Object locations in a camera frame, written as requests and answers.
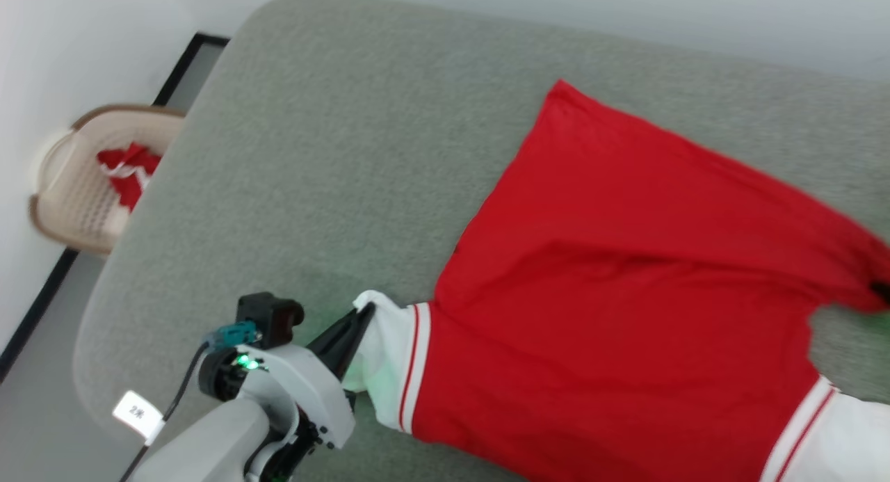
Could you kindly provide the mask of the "beige woven laundry basket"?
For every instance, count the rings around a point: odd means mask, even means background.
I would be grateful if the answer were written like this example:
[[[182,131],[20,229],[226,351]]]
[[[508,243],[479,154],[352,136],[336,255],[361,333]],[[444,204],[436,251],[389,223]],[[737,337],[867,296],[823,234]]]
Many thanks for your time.
[[[97,155],[135,142],[161,156],[184,118],[184,112],[142,104],[108,104],[82,115],[47,150],[36,171],[29,198],[33,227],[68,248],[107,257],[131,212],[120,204]]]

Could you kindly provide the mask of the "black floor edge strip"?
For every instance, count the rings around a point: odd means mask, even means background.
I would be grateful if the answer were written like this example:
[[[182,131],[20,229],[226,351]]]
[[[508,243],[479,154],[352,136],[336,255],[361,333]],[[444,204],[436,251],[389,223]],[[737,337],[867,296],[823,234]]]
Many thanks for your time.
[[[170,99],[180,87],[182,79],[186,77],[186,73],[191,68],[193,61],[203,48],[216,47],[223,49],[229,42],[231,42],[231,38],[226,38],[226,36],[209,35],[204,33],[195,34],[193,38],[191,38],[191,41],[188,42],[187,47],[184,52],[182,52],[174,69],[172,69],[172,72],[165,80],[164,85],[154,99],[152,106],[165,107],[169,104]],[[22,323],[13,333],[6,349],[4,349],[3,353],[0,355],[0,385],[2,385],[8,378],[13,365],[16,364],[16,361],[19,359],[22,351],[26,348],[26,344],[33,336],[38,324],[45,316],[45,313],[47,313],[47,309],[50,307],[51,302],[54,301],[60,286],[63,285],[64,279],[66,279],[71,266],[73,266],[79,254],[79,250],[65,248],[63,254],[58,258],[58,262],[55,264],[53,270],[51,270],[47,282],[42,286],[41,291],[39,291],[34,302],[32,302],[31,308],[26,311]]]

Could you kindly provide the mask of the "red and white sports shirt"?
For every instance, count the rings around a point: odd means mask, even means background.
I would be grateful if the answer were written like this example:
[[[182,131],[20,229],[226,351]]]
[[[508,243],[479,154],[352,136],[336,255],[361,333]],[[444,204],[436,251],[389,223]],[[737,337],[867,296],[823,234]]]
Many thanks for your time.
[[[354,300],[343,386],[528,482],[890,482],[890,405],[809,358],[874,280],[855,221],[558,81],[432,299]]]

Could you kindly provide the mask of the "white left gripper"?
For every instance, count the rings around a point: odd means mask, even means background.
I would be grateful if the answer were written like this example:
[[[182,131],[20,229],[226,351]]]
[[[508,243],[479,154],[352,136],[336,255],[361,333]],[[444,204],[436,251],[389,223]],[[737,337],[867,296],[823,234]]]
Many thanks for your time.
[[[353,308],[309,342],[308,349],[293,344],[270,350],[240,345],[241,354],[261,361],[248,372],[242,390],[248,390],[251,378],[271,380],[314,422],[323,444],[343,449],[352,437],[355,419],[340,380],[346,376],[375,311],[374,302]]]

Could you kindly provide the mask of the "red white garment in basket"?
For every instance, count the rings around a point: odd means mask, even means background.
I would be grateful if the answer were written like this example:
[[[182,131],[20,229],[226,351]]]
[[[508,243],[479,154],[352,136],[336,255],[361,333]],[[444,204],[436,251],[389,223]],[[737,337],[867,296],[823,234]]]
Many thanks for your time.
[[[136,142],[124,148],[101,150],[95,156],[99,170],[118,195],[118,204],[130,213],[152,180],[162,156]]]

